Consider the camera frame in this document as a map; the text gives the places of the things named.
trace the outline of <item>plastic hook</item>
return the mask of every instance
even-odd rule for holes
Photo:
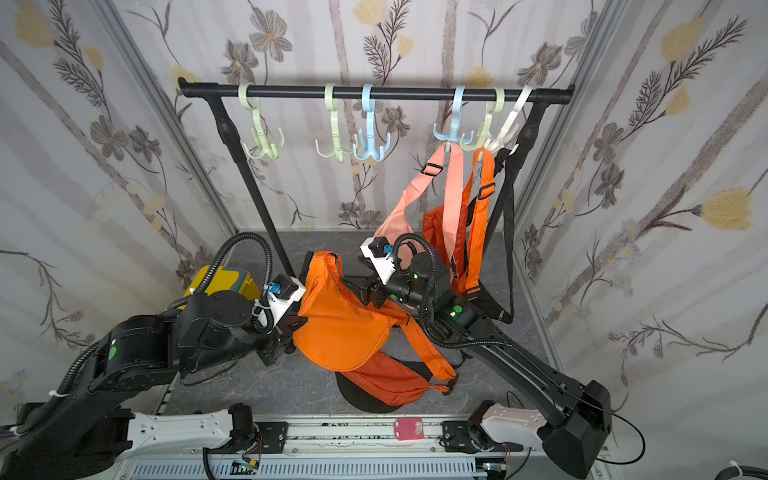
[[[384,160],[384,152],[389,149],[391,135],[387,132],[386,145],[383,145],[376,150],[376,125],[374,124],[376,119],[376,114],[374,113],[376,111],[376,100],[371,99],[371,88],[373,88],[372,84],[365,84],[362,87],[362,110],[366,113],[366,135],[363,136],[362,128],[358,133],[360,136],[360,143],[366,146],[366,151],[361,157],[358,156],[357,142],[355,142],[352,146],[352,153],[358,160],[365,160],[366,158],[371,157],[378,162]]]
[[[245,145],[245,142],[243,142],[243,150],[245,150],[245,155],[254,159],[259,159],[264,155],[269,156],[269,158],[277,158],[280,155],[280,149],[283,148],[283,145],[286,143],[286,139],[283,136],[283,130],[281,128],[277,129],[280,133],[280,146],[270,143],[269,139],[266,137],[264,126],[261,124],[261,100],[259,98],[254,98],[252,102],[248,98],[247,93],[250,85],[252,84],[240,84],[237,88],[237,97],[240,99],[240,104],[243,108],[251,110],[253,113],[253,128],[251,128],[250,131],[251,134],[253,134],[253,139],[256,141],[256,146],[259,148],[260,153],[258,155],[252,155],[248,146]]]
[[[475,137],[475,131],[469,135],[469,140],[464,141],[464,134],[462,137],[458,137],[458,128],[462,123],[462,96],[464,95],[464,85],[456,87],[456,91],[453,94],[453,108],[451,109],[451,131],[448,134],[439,134],[437,132],[437,124],[432,127],[432,133],[438,140],[444,141],[445,151],[451,151],[451,142],[455,144],[468,145],[472,143],[472,138]]]
[[[485,141],[485,149],[490,151],[491,153],[496,153],[497,151],[501,150],[504,145],[509,142],[512,137],[515,136],[515,134],[520,129],[519,124],[515,124],[514,127],[512,127],[512,124],[515,122],[515,119],[517,118],[520,111],[523,109],[523,105],[525,105],[525,102],[528,100],[528,96],[533,91],[533,88],[525,85],[523,87],[522,92],[520,92],[520,96],[518,97],[518,100],[515,102],[515,105],[512,107],[512,111],[509,112],[509,115],[507,116],[507,120],[502,125],[502,129],[498,131],[498,135],[495,137],[492,134],[488,134],[488,140]],[[511,153],[514,153],[517,149],[518,145],[515,144],[514,147],[512,147]]]
[[[333,151],[324,154],[320,151],[320,145],[315,140],[315,149],[321,157],[329,158],[336,155],[340,164],[344,163],[344,154],[351,154],[351,150],[344,150],[341,146],[341,135],[339,134],[339,101],[333,97],[333,84],[326,84],[325,90],[326,110],[331,112],[331,139],[333,140]]]
[[[485,145],[485,140],[488,138],[488,135],[491,131],[491,123],[493,122],[493,117],[500,114],[502,110],[504,110],[504,88],[494,88],[494,90],[496,90],[496,101],[485,102],[485,119],[478,128],[477,141],[474,145],[470,145],[468,147],[462,145],[462,148],[466,151],[473,151],[477,150],[478,148],[483,148],[483,145]]]

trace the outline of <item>red tag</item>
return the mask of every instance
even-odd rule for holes
[[[398,440],[423,440],[424,424],[421,419],[395,420],[395,438]]]

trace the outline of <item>light green hook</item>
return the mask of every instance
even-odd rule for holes
[[[351,154],[352,151],[344,150],[341,146],[341,135],[339,135],[339,101],[333,98],[333,84],[326,84],[325,90],[326,110],[331,112],[331,140],[333,140],[333,151],[324,154],[320,151],[320,145],[315,140],[315,150],[321,157],[329,158],[336,155],[340,164],[344,163],[344,154]]]
[[[461,142],[459,145],[466,151],[474,151],[478,148],[483,148],[485,140],[488,139],[488,135],[491,131],[491,122],[493,122],[494,115],[501,113],[504,110],[504,88],[494,88],[496,90],[496,102],[485,102],[485,120],[480,124],[478,128],[477,141],[473,145],[465,146]]]
[[[264,155],[268,155],[270,158],[277,158],[280,155],[280,148],[283,148],[283,145],[286,143],[286,139],[283,136],[283,130],[280,128],[277,129],[280,133],[280,146],[270,143],[269,139],[266,137],[264,127],[261,124],[261,100],[259,98],[254,98],[252,102],[248,99],[247,92],[249,85],[252,84],[240,84],[237,88],[237,97],[240,99],[240,104],[243,105],[243,108],[253,112],[253,128],[251,128],[250,131],[253,134],[253,139],[256,141],[256,145],[259,150],[261,150],[261,153],[252,155],[250,150],[248,150],[248,146],[245,145],[245,142],[243,142],[243,150],[245,150],[245,155],[254,159],[259,159]]]

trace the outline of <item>strap buckle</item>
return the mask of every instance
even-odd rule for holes
[[[449,380],[448,384],[445,385],[448,387],[448,391],[443,392],[443,396],[451,395],[451,392],[453,392],[453,387],[456,386],[456,383],[458,382],[458,373],[456,374],[456,377],[453,380]]]
[[[434,168],[438,168],[439,170],[437,170],[437,173],[436,173],[436,174],[428,174],[428,173],[426,172],[426,169],[427,169],[427,167],[434,167]],[[422,167],[422,169],[421,169],[421,172],[422,172],[424,175],[429,175],[430,177],[437,177],[438,175],[440,175],[440,172],[442,172],[442,165],[437,165],[437,164],[430,164],[429,162],[427,162],[427,163],[424,165],[424,167]]]
[[[490,188],[491,191],[488,194],[484,194],[483,191],[487,188]],[[485,200],[486,198],[493,195],[493,193],[496,191],[496,182],[491,182],[488,185],[483,185],[480,187],[480,190],[478,190],[478,200]]]

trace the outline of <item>orange bag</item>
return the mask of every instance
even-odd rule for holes
[[[332,252],[315,253],[306,277],[300,316],[307,323],[293,342],[311,362],[343,375],[390,406],[416,401],[432,385],[418,373],[380,351],[392,326],[402,328],[411,346],[435,378],[449,381],[456,372],[426,338],[421,327],[393,301],[380,310],[365,306],[341,281],[341,260]]]
[[[495,191],[496,183],[493,181],[493,172],[495,168],[495,161],[490,151],[484,148],[479,148],[475,151],[475,155],[472,158],[471,172],[475,171],[475,166],[478,163],[478,158],[482,155],[482,171],[480,174],[480,190],[478,191],[478,198],[475,202],[475,215],[472,218],[472,229],[469,232],[469,242],[467,246],[467,252],[469,257],[468,265],[465,269],[465,238],[467,232],[467,216],[470,196],[472,195],[472,175],[470,174],[469,180],[462,192],[462,204],[461,215],[458,222],[458,229],[456,231],[456,243],[452,252],[455,268],[452,268],[450,256],[443,247],[443,221],[442,221],[442,205],[436,207],[424,214],[424,224],[422,228],[422,235],[424,238],[434,246],[437,250],[440,258],[446,267],[455,271],[455,276],[451,285],[453,290],[462,295],[467,293],[469,298],[473,298],[473,295],[480,290],[480,266],[482,265],[482,248],[485,242],[485,229],[488,226],[488,203],[490,202],[491,195]]]

